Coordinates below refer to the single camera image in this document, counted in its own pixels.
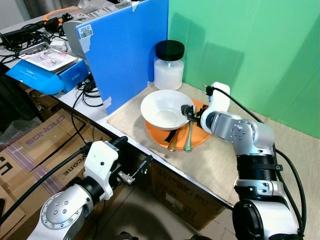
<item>glass jar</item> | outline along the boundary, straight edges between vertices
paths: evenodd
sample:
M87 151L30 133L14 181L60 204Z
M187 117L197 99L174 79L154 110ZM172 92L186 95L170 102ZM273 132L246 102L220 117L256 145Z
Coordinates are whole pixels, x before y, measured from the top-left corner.
M185 46L175 40L158 42L155 46L154 85L160 90L178 90L184 74Z

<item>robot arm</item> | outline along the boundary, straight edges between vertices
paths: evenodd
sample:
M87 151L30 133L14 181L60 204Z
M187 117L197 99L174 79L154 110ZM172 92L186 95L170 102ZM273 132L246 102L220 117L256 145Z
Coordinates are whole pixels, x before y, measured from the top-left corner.
M127 140L122 137L117 142L123 144ZM72 240L95 205L102 199L109 200L113 196L113 189L121 182L131 185L136 177L146 174L151 156L146 157L130 176L121 171L117 160L118 151L109 142L92 143L84 163L85 178L46 201L38 224L28 240Z
M221 83L212 86L230 91ZM187 105L181 107L181 112L200 123L206 132L233 145L238 170L234 189L239 196L232 212L236 237L239 240L302 239L284 186L277 179L282 166L274 156L273 130L263 123L225 112L229 107L226 96L208 86L206 90L210 104L200 118L192 118L193 108Z

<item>spoon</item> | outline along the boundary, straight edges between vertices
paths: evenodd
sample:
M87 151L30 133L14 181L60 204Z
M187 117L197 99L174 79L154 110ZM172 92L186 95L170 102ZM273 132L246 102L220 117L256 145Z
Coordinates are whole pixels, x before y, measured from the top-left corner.
M178 132L179 132L179 129L177 129L174 133L174 136L173 138L171 139L167 149L170 151L170 152L174 152L176 150L176 143L177 143L177 138L178 138Z
M193 121L190 121L190 127L189 127L189 133L188 133L188 137L185 141L185 144L184 144L184 148L183 150L186 152L186 153L190 153L192 151L192 146L191 146L191 134L192 134L192 127L194 125L194 122Z

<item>green wall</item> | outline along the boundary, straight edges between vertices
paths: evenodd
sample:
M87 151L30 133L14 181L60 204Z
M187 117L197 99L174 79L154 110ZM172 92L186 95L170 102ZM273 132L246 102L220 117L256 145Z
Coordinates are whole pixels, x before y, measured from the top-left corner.
M245 106L320 137L317 0L169 0L183 81L228 84Z

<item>blue cardboard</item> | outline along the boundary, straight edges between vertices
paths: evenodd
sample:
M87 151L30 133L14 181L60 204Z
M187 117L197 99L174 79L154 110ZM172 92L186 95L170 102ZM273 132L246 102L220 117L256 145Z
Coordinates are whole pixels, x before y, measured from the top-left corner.
M78 25L83 52L111 114L154 80L155 45L167 39L168 0L141 1Z

